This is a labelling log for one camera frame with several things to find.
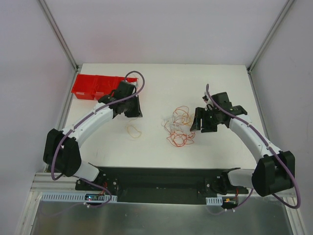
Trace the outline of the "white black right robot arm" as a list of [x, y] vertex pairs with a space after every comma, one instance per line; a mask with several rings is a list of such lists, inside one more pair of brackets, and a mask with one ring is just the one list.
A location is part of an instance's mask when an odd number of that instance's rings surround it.
[[212, 183], [213, 191], [225, 195], [237, 187], [245, 187], [264, 197], [294, 187], [295, 157], [290, 151], [271, 144], [252, 125], [247, 111], [240, 105], [232, 105], [226, 92], [205, 94], [203, 100], [206, 106], [195, 109], [190, 130], [210, 133], [217, 132], [218, 125], [225, 125], [240, 138], [256, 161], [254, 169], [224, 170]]

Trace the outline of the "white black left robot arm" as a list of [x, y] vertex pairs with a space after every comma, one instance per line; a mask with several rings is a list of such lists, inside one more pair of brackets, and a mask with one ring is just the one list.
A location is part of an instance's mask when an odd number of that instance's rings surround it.
[[43, 161], [51, 166], [52, 173], [56, 170], [67, 177], [85, 179], [88, 187], [99, 190], [103, 186], [103, 173], [82, 160], [80, 147], [98, 128], [120, 114], [127, 118], [142, 117], [136, 85], [127, 81], [121, 81], [117, 89], [98, 99], [93, 109], [74, 124], [61, 131], [50, 130]]

